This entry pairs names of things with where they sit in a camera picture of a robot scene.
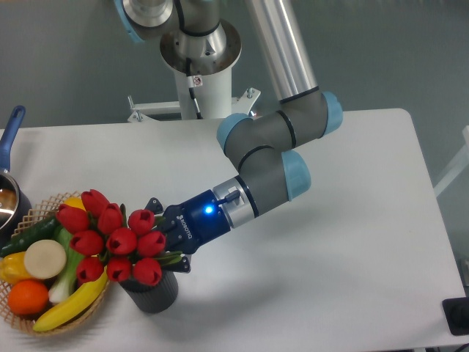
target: blue handle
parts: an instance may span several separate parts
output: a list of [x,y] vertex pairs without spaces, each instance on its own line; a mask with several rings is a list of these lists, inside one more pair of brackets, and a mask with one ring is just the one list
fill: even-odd
[[24,106],[18,105],[12,111],[12,116],[8,120],[7,127],[0,139],[0,169],[10,170],[10,153],[16,133],[20,129],[23,122],[26,109]]

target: artificial flower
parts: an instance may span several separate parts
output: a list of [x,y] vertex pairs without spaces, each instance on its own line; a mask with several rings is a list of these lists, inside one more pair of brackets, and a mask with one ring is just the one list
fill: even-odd
[[80,231],[70,240],[70,248],[82,255],[96,255],[103,250],[104,240],[96,231]]
[[104,235],[109,235],[113,231],[122,227],[124,216],[116,203],[107,204],[97,220],[97,228]]
[[132,271],[132,262],[126,257],[112,257],[106,268],[111,281],[121,282],[127,280]]
[[152,231],[139,238],[137,252],[142,257],[154,257],[164,250],[166,236],[161,231]]
[[96,281],[104,272],[104,265],[97,257],[86,257],[76,267],[76,277],[80,284]]
[[112,254],[130,254],[137,248],[137,235],[127,227],[120,227],[109,235],[106,247]]
[[152,258],[139,260],[133,266],[132,275],[144,285],[156,286],[162,277],[160,263]]
[[81,194],[81,201],[86,211],[89,211],[95,218],[99,218],[104,208],[109,204],[107,198],[95,189],[83,192]]
[[89,219],[86,211],[80,208],[70,207],[61,204],[56,213],[56,218],[65,229],[75,234],[80,231],[88,230]]
[[155,223],[155,214],[150,210],[141,209],[135,210],[129,216],[129,227],[137,234],[142,236],[150,232]]

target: woven basket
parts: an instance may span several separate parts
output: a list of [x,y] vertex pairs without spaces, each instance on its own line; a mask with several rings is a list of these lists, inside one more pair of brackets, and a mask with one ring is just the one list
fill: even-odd
[[[65,194],[57,194],[55,197],[51,197],[49,200],[43,200],[43,202],[39,205],[36,205],[36,208],[30,209],[28,215],[23,217],[23,221],[18,224],[17,229],[13,233],[17,235],[18,233],[23,232],[28,227],[32,226],[36,222],[44,219],[46,216],[55,213],[67,198],[70,197],[79,197],[81,195],[80,192],[73,192],[73,193],[65,193]],[[92,303],[91,306],[85,310],[79,318],[71,321],[70,323],[64,324],[56,329],[45,331],[45,332],[35,332],[32,329],[32,326],[35,323],[35,320],[27,320],[14,315],[7,304],[7,297],[8,293],[10,292],[12,285],[3,282],[0,280],[0,316],[4,318],[4,320],[10,324],[10,326],[14,329],[20,330],[26,334],[33,335],[33,336],[51,336],[55,334],[61,334],[62,332],[66,332],[69,330],[74,329],[76,326],[82,324],[86,319],[92,316],[96,309],[100,306],[100,303],[103,301],[104,294],[107,291],[109,286],[109,281],[106,283],[103,292],[98,296],[98,298]]]

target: black vase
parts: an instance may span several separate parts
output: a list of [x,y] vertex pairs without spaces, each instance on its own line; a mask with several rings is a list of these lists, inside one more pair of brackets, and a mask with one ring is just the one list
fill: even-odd
[[176,300],[179,287],[172,271],[163,271],[156,286],[143,285],[135,279],[119,283],[133,299],[137,307],[146,313],[159,313],[168,309]]

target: pot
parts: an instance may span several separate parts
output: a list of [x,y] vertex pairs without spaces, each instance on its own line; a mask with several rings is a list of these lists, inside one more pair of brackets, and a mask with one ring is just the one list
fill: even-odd
[[31,208],[10,172],[10,153],[26,109],[16,106],[0,139],[0,248],[11,238],[18,223]]

